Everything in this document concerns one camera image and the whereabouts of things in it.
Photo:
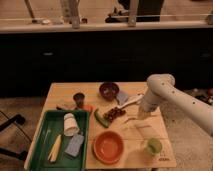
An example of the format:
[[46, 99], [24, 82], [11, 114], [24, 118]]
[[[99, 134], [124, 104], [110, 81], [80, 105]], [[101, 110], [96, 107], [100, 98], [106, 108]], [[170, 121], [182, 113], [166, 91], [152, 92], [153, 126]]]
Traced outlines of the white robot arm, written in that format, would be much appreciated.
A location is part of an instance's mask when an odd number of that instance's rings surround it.
[[140, 118], [155, 111], [163, 101], [168, 101], [213, 137], [213, 107], [174, 87], [175, 78], [171, 74], [152, 74], [147, 78], [147, 91], [138, 109]]

